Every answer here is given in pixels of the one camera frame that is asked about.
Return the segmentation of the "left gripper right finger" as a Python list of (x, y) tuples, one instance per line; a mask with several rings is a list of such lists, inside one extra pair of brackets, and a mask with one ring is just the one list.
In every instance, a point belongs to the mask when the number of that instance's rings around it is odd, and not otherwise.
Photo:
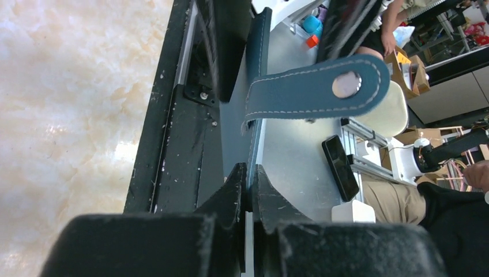
[(255, 276), (446, 276), (427, 232), (403, 224), (315, 222), (257, 165), (252, 185)]

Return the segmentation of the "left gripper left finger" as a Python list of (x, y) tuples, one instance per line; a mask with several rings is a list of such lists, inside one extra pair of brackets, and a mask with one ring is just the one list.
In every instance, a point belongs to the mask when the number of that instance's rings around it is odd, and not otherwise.
[(175, 214), (89, 214), (71, 220), (42, 276), (238, 276), (244, 269), (238, 163), (198, 209)]

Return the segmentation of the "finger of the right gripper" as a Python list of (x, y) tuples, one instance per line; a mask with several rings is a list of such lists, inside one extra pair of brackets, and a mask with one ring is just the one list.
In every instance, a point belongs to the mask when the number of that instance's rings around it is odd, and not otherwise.
[(219, 101), (231, 100), (251, 26), (251, 1), (206, 1), (206, 30), (213, 88)]
[(316, 62), (352, 55), (379, 16), (382, 0), (331, 0)]

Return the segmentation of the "blue leather card holder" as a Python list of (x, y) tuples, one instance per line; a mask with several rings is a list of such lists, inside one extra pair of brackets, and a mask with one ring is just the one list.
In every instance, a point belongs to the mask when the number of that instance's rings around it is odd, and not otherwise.
[(340, 119), (377, 107), (387, 95), (386, 65), (370, 55), (316, 62), (316, 49), (265, 8), (251, 32), (230, 102), (220, 106), (225, 174), (245, 163), (265, 169), (279, 190), (331, 189), (321, 143), (340, 134)]

